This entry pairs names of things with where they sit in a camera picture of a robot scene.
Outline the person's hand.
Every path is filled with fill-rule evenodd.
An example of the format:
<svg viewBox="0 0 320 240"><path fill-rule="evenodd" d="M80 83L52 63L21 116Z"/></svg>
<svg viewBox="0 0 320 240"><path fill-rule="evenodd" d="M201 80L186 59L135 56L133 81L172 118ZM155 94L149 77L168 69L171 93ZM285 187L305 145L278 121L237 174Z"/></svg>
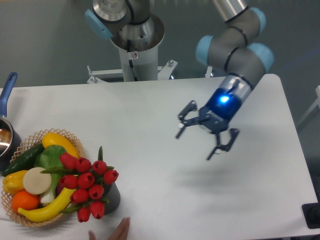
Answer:
<svg viewBox="0 0 320 240"><path fill-rule="evenodd" d="M130 224L131 218L124 217L107 240L126 240L129 235Z"/></svg>

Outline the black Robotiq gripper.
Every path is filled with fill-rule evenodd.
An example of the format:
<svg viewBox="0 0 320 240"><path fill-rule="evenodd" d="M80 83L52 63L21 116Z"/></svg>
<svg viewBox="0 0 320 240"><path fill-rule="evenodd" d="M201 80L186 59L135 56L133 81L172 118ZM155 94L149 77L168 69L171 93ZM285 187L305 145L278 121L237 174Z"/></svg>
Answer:
<svg viewBox="0 0 320 240"><path fill-rule="evenodd" d="M206 160L209 161L218 150L229 152L240 130L238 128L228 130L230 139L227 144L222 144L220 133L228 129L229 122L242 105L241 99L234 93L236 89L235 86L230 89L219 87L208 102L200 108L198 116L186 119L190 112L198 111L196 101L191 100L177 116L180 120L178 125L180 130L175 138L179 139L187 127L202 125L209 129L216 139L216 146L206 157Z"/></svg>

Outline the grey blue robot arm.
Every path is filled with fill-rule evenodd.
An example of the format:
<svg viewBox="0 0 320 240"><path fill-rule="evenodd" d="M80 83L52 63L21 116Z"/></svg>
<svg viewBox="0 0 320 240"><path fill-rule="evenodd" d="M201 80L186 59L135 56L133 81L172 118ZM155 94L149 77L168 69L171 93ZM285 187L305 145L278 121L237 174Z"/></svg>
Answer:
<svg viewBox="0 0 320 240"><path fill-rule="evenodd" d="M195 48L198 62L225 73L225 78L203 107L192 100L178 114L180 129L199 125L215 135L215 150L228 152L239 130L229 123L269 71L273 52L254 39L266 26L265 14L243 0L214 2L226 24L217 37L203 36ZM95 0L85 20L102 39L118 48L126 82L159 80L158 47L164 24L150 11L148 0Z"/></svg>

